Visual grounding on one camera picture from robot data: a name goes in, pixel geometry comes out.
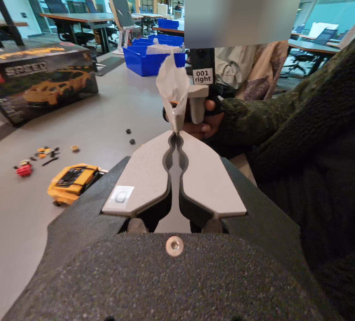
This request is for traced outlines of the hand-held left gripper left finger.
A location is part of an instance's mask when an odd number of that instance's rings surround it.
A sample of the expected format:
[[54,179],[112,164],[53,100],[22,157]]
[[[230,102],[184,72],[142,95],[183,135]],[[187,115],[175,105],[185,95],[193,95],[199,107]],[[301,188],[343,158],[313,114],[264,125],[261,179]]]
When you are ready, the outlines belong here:
[[172,206],[170,168],[175,150],[171,130],[148,141],[129,158],[102,208],[102,214],[131,220],[139,218],[149,232]]

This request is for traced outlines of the cluster of tiny lego parts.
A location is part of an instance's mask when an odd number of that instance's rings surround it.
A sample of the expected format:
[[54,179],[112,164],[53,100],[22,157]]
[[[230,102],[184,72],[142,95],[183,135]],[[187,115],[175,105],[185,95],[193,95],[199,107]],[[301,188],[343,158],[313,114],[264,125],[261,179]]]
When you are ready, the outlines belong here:
[[29,158],[30,162],[36,162],[38,160],[44,159],[46,160],[41,164],[42,167],[47,166],[48,164],[55,162],[59,159],[60,148],[50,148],[48,146],[44,146],[42,148],[38,148],[36,153]]

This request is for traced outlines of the black pole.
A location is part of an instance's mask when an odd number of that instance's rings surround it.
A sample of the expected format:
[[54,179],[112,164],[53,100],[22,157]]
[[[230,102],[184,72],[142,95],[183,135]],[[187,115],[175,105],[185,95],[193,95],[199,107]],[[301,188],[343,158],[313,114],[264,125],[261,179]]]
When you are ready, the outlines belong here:
[[22,40],[22,37],[21,37],[17,27],[15,26],[15,23],[12,20],[3,0],[0,0],[0,11],[1,11],[1,14],[4,18],[5,28],[7,28],[7,30],[8,30],[7,35],[8,35],[9,40],[14,41],[18,47],[24,47],[24,42]]

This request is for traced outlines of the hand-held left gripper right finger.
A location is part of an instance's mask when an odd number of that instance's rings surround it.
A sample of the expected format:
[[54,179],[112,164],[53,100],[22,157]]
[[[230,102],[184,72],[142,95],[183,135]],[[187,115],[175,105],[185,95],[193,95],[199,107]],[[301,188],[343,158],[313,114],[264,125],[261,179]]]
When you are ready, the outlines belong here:
[[178,153],[179,208],[194,226],[203,229],[210,220],[247,215],[219,154],[184,131],[178,134]]

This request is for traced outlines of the black lego set box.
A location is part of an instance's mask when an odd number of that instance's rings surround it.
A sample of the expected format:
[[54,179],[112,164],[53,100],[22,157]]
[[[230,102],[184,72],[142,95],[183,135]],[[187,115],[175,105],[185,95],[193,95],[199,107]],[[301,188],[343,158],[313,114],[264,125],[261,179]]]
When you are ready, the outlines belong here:
[[4,46],[0,55],[1,116],[18,127],[99,93],[94,55],[70,42]]

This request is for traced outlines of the yellow lego car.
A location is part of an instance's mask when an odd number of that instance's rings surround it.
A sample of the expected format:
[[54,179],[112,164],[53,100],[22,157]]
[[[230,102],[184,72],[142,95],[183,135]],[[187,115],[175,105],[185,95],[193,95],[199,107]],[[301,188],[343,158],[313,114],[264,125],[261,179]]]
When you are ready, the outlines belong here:
[[53,205],[71,205],[106,173],[106,169],[85,163],[65,167],[52,179],[47,193]]

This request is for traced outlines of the white papers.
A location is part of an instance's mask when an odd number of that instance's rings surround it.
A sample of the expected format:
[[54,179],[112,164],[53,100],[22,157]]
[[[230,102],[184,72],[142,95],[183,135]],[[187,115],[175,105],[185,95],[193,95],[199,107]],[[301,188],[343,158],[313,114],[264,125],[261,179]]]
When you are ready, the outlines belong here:
[[174,40],[153,38],[153,44],[147,46],[146,55],[181,53],[181,46]]

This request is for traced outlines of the person's right hand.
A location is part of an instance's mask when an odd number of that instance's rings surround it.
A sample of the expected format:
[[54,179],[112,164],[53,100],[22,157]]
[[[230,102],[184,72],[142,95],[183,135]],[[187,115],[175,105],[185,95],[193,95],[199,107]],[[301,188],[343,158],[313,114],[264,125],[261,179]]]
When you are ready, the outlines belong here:
[[224,112],[205,116],[203,122],[200,124],[194,124],[190,116],[190,105],[188,103],[182,130],[198,140],[205,140],[217,133],[224,119]]

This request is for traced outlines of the white paper bag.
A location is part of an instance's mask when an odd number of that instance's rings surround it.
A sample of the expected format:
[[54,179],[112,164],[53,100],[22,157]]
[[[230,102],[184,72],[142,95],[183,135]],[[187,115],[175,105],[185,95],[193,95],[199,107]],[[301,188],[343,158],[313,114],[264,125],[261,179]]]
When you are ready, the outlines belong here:
[[[163,61],[158,72],[156,85],[171,129],[175,133],[179,133],[184,125],[190,84],[186,70],[183,67],[177,67],[175,64],[175,53],[169,54]],[[172,107],[170,101],[179,101],[180,104],[177,107]]]

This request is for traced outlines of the long office desk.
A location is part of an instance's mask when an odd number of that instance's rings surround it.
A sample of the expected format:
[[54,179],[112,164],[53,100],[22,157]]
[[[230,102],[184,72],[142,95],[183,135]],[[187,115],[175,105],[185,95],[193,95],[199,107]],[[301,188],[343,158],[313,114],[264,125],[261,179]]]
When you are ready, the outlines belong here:
[[76,45],[86,45],[82,36],[78,37],[78,33],[74,32],[74,24],[86,24],[91,30],[99,31],[100,45],[103,54],[110,51],[109,40],[106,28],[109,22],[114,20],[111,13],[40,13],[42,17],[50,18],[55,23],[60,22],[61,28],[68,30],[69,42]]

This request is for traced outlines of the white easel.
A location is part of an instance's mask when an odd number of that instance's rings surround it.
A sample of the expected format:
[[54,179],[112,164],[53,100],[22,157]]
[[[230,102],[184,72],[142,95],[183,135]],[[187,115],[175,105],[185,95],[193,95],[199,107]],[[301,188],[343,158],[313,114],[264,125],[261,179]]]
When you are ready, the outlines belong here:
[[112,54],[122,55],[124,56],[124,48],[128,46],[128,39],[131,30],[135,28],[135,25],[132,26],[125,26],[121,30],[119,30],[119,41],[117,44],[117,48],[112,51]]

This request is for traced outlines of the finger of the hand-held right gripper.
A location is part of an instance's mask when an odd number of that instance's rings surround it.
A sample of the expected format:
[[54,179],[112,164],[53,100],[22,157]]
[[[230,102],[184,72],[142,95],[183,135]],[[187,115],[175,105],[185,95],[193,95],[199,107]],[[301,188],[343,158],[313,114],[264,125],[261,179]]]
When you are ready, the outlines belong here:
[[187,98],[206,98],[209,96],[209,85],[189,85]]

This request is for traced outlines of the blue plastic bin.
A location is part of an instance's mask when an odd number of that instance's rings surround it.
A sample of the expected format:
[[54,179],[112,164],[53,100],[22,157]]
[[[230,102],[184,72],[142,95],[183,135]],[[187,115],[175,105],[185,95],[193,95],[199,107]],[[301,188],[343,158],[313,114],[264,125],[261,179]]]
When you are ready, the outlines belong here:
[[175,64],[177,67],[185,66],[184,39],[171,35],[151,35],[148,38],[134,39],[131,45],[124,48],[124,58],[128,69],[141,77],[156,76],[159,69],[169,54],[146,55],[147,46],[153,44],[153,38],[174,40],[182,45],[182,52],[175,53]]
[[158,27],[162,29],[170,29],[170,30],[177,30],[180,24],[176,20],[169,20],[166,18],[159,18],[158,19]]

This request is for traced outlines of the dark office chair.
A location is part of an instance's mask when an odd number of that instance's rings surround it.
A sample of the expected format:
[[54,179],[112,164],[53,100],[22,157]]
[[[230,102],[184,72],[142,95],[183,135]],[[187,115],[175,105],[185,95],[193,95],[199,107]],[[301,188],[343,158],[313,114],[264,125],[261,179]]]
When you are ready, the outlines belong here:
[[50,13],[69,13],[62,0],[44,0]]

